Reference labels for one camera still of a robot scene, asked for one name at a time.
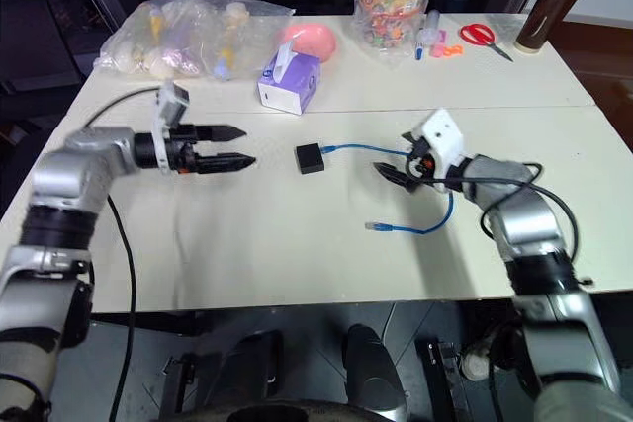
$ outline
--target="scissors handle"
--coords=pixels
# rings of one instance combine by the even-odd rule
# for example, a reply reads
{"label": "scissors handle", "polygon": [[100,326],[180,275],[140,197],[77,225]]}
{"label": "scissors handle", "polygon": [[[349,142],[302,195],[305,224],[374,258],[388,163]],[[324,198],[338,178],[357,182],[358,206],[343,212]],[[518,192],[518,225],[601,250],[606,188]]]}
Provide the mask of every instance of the scissors handle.
{"label": "scissors handle", "polygon": [[495,43],[495,33],[484,24],[471,24],[462,27],[459,36],[470,44],[486,46]]}

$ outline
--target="blue ethernet cable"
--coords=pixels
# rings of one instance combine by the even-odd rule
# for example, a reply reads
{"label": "blue ethernet cable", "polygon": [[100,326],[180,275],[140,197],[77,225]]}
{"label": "blue ethernet cable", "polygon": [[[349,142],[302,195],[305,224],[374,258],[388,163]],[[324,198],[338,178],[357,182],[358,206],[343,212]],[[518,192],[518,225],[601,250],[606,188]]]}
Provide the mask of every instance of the blue ethernet cable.
{"label": "blue ethernet cable", "polygon": [[446,210],[446,214],[442,217],[442,220],[439,221],[432,227],[428,229],[415,229],[414,227],[406,227],[406,226],[393,226],[391,224],[384,224],[383,222],[366,222],[365,228],[372,231],[404,231],[404,232],[412,232],[414,234],[430,234],[431,232],[435,232],[439,228],[441,228],[446,222],[450,219],[451,214],[453,214],[453,192],[448,192],[448,210]]}
{"label": "blue ethernet cable", "polygon": [[341,148],[365,148],[367,150],[375,150],[376,152],[392,153],[394,155],[401,155],[406,157],[407,152],[400,152],[399,150],[390,150],[389,148],[375,147],[373,145],[363,145],[362,143],[343,143],[342,145],[327,145],[320,148],[320,153],[330,153],[334,150]]}

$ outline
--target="brown thermos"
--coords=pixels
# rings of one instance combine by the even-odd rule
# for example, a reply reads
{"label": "brown thermos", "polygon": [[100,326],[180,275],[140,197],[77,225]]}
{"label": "brown thermos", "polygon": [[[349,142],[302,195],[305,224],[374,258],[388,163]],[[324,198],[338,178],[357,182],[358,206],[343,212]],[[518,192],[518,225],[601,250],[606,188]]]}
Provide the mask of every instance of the brown thermos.
{"label": "brown thermos", "polygon": [[552,27],[567,15],[577,0],[536,0],[532,12],[514,42],[525,53],[536,53],[547,40]]}

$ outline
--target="white table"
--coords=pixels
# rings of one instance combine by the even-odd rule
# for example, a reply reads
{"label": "white table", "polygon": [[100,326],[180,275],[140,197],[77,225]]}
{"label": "white table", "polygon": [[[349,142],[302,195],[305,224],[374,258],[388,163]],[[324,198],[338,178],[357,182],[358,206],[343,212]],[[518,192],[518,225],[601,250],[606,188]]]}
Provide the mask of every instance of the white table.
{"label": "white table", "polygon": [[[345,20],[320,19],[333,26]],[[498,31],[516,19],[486,21]],[[302,117],[263,109],[246,81],[181,82],[191,91],[186,122],[246,130],[248,137],[214,150],[252,154],[257,163],[218,176],[142,171],[115,184],[112,196],[136,256],[139,310],[512,295],[494,244],[479,230],[479,210],[463,197],[456,197],[448,225],[428,236],[364,229],[374,220],[427,227],[445,212],[445,196],[430,189],[410,196],[371,167],[377,160],[396,164],[399,157],[339,150],[325,155],[323,172],[302,176],[297,170],[294,147],[304,143],[404,147],[400,134],[438,106],[451,110],[470,152],[543,163],[540,183],[567,201],[581,226],[578,274],[593,277],[596,291],[633,288],[631,154],[549,45],[537,56],[506,45],[514,64],[472,47],[461,58],[411,61],[392,71],[360,61],[365,53],[337,32],[338,57],[324,66],[322,85]],[[479,62],[488,69],[471,67]],[[477,81],[457,87],[471,76]],[[93,74],[45,150],[59,147],[105,102],[144,84]],[[385,89],[408,102],[386,103]],[[150,98],[131,99],[100,124],[148,130]],[[2,253],[19,236],[29,188],[27,179],[0,222]],[[165,219],[157,219],[158,209]],[[561,223],[567,226],[562,216]],[[126,311],[127,262],[107,210],[91,250],[94,310]]]}

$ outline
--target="red scissors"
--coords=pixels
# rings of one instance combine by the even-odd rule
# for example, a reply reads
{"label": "red scissors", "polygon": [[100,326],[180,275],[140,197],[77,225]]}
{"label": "red scissors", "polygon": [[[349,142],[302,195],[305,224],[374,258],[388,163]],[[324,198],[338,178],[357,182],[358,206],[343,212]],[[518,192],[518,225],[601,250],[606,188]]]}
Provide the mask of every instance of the red scissors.
{"label": "red scissors", "polygon": [[499,48],[495,44],[495,33],[488,25],[484,24],[471,24],[462,27],[459,31],[459,36],[470,44],[476,44],[478,46],[488,46],[492,48],[496,53],[503,56],[505,59],[514,62],[508,54]]}

